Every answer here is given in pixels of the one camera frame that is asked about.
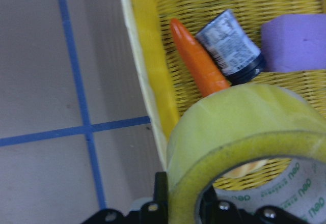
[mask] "can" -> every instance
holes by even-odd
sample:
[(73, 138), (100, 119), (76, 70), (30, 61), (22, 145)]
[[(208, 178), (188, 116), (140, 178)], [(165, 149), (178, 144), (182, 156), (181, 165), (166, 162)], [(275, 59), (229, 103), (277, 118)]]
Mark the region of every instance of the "can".
[(203, 27), (195, 37), (232, 85), (250, 81), (266, 66), (260, 49), (246, 35), (230, 9)]

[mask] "gray floor tile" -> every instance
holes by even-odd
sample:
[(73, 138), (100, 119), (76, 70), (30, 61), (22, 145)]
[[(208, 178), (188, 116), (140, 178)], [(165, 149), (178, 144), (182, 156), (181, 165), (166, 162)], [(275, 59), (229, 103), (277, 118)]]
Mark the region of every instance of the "gray floor tile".
[(0, 1), (1, 137), (81, 124), (58, 0)]
[(134, 200), (152, 197), (161, 166), (150, 125), (98, 132), (95, 140), (107, 205), (126, 214)]
[(147, 115), (120, 0), (68, 0), (92, 123)]
[(81, 223), (98, 210), (84, 136), (0, 148), (1, 223)]

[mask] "yellow wicker basket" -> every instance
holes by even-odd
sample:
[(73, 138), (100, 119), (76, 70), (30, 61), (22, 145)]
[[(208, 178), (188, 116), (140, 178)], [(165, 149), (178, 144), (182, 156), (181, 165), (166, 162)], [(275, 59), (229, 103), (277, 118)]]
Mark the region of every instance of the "yellow wicker basket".
[[(140, 83), (163, 166), (169, 135), (180, 116), (201, 96), (173, 44), (170, 19), (195, 34), (225, 9), (232, 9), (249, 37), (260, 46), (260, 27), (282, 14), (326, 13), (326, 0), (122, 0)], [(326, 117), (326, 70), (263, 72), (253, 81), (279, 85), (302, 95)], [(215, 187), (256, 187), (285, 169), (289, 159), (271, 159), (241, 179), (218, 179)]]

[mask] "dark blue can bottom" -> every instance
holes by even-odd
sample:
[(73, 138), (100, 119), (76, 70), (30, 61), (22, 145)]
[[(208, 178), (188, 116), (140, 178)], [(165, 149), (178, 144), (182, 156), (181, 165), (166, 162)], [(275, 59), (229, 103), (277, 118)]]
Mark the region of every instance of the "dark blue can bottom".
[(239, 70), (238, 72), (232, 75), (226, 76), (226, 79), (228, 79), (232, 83), (232, 85), (243, 84), (251, 81), (257, 75), (259, 75), (260, 72), (265, 69), (265, 67), (266, 61), (264, 59), (264, 56), (260, 54), (242, 70)]

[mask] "can label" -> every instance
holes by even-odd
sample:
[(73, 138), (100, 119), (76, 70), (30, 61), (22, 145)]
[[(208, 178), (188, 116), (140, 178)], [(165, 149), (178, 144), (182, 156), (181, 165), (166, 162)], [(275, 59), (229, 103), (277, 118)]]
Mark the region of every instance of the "can label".
[(260, 54), (230, 9), (196, 34), (225, 76), (245, 68)]

